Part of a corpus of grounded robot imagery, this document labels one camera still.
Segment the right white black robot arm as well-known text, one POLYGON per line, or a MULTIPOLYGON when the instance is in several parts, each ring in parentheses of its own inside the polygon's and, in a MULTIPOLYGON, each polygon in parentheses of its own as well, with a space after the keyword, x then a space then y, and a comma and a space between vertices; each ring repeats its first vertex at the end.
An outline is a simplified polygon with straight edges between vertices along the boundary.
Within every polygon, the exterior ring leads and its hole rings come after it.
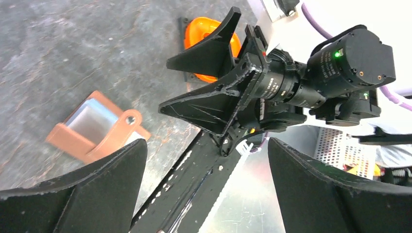
POLYGON ((230 41, 240 17, 231 7, 210 34, 167 60, 168 69, 216 81, 161 103, 159 113, 212 135, 222 156, 250 137, 304 123, 306 108, 331 126, 380 116, 377 90, 395 81, 393 49, 366 26, 327 36, 301 63, 287 51, 268 50, 260 26, 246 26, 234 55, 230 41))

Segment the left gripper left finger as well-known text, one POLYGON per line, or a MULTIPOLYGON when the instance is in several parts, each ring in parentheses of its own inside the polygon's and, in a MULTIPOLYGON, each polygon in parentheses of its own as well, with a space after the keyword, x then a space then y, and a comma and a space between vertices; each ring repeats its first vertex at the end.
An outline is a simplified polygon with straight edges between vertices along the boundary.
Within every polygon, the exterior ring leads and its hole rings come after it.
POLYGON ((146 158, 147 143, 138 139, 31 188, 2 190, 1 232, 129 232, 146 158))

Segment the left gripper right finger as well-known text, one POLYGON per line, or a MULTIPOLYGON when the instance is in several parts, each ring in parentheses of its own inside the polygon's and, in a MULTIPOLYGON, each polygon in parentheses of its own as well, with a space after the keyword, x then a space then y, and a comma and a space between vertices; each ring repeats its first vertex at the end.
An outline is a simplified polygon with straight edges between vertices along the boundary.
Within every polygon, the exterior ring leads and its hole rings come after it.
POLYGON ((286 232, 411 232, 410 187, 347 173, 276 138, 268 157, 286 232))

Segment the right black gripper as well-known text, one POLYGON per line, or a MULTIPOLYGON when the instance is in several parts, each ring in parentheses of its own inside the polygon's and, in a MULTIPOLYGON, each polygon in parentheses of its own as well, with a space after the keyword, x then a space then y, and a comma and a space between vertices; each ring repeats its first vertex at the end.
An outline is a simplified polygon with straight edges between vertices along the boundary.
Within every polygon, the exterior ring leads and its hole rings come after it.
POLYGON ((222 136, 221 156, 255 134, 283 132, 307 120, 301 107, 287 104, 301 83, 302 64, 293 63, 287 52, 266 55, 259 26, 247 25, 241 45, 235 33, 240 17, 240 8, 231 7, 223 21, 196 17, 187 24, 184 50, 168 59, 166 67, 218 80, 163 102, 158 109, 222 136))

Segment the brown leather card holder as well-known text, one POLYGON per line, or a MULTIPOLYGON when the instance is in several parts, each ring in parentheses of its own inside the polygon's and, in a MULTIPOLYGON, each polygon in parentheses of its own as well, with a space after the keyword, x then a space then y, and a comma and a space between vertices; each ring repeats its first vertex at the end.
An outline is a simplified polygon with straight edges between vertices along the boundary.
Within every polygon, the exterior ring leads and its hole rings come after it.
POLYGON ((137 139, 148 140, 138 110, 122 110, 99 91, 92 92, 65 121, 54 126, 46 142, 90 164, 137 139))

